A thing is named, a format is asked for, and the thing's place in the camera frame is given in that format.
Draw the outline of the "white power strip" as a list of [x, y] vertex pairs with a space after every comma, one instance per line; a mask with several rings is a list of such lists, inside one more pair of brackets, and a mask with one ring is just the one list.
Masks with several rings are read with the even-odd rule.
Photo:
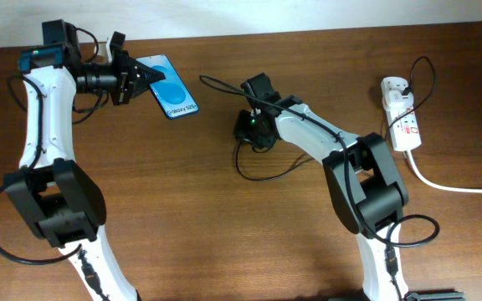
[[[390, 90], [397, 90], [403, 95], [411, 93], [408, 91], [409, 84], [407, 80], [400, 77], [384, 78], [381, 82], [381, 88], [382, 100], [384, 94]], [[422, 144], [413, 106], [398, 110], [385, 110], [385, 113], [392, 147], [395, 151], [411, 151]]]

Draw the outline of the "blue screen smartphone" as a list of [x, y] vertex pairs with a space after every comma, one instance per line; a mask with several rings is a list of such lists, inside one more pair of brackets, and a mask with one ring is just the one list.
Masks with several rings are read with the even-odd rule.
[[199, 111], [196, 101], [165, 54], [141, 57], [137, 61], [165, 75], [165, 79], [151, 84], [150, 88], [156, 102], [169, 120], [193, 115]]

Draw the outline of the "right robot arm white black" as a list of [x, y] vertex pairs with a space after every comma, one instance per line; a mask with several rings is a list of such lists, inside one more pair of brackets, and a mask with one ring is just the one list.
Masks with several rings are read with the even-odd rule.
[[[315, 115], [301, 99], [280, 96], [266, 74], [241, 84], [239, 93], [250, 110], [240, 112], [234, 134], [257, 149], [277, 140], [289, 142], [321, 163], [334, 211], [355, 235], [361, 254], [361, 291], [350, 300], [462, 300], [457, 291], [414, 292], [405, 283], [400, 251], [432, 242], [438, 222], [425, 215], [404, 215], [408, 190], [384, 139], [376, 133], [359, 136], [341, 131]], [[413, 219], [433, 225], [433, 232], [416, 242], [400, 242], [403, 223]]]

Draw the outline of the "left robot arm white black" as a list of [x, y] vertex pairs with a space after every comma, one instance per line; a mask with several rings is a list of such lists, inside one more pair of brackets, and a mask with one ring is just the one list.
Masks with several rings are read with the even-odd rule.
[[108, 96], [126, 105], [165, 78], [123, 49], [115, 32], [107, 60], [81, 56], [78, 28], [64, 20], [42, 24], [44, 43], [21, 52], [18, 70], [28, 95], [27, 135], [18, 170], [5, 175], [5, 192], [33, 235], [69, 260], [94, 300], [138, 300], [105, 231], [106, 205], [100, 188], [78, 166], [73, 147], [77, 94]]

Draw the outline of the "white usb charger plug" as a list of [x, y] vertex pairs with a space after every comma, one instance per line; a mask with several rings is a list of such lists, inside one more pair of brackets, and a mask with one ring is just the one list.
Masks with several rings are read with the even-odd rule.
[[412, 93], [403, 95], [397, 90], [390, 90], [384, 94], [382, 104], [386, 111], [390, 111], [412, 107], [413, 101]]

